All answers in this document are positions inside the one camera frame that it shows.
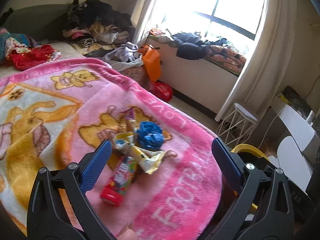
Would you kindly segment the person's left hand thumb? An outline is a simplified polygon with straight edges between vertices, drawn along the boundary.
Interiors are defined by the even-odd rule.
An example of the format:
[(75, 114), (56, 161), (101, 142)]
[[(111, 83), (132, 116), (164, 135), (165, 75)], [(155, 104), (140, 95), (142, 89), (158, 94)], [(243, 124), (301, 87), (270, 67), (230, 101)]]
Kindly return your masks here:
[(137, 240), (138, 237), (133, 229), (133, 222), (128, 222), (118, 233), (117, 240)]

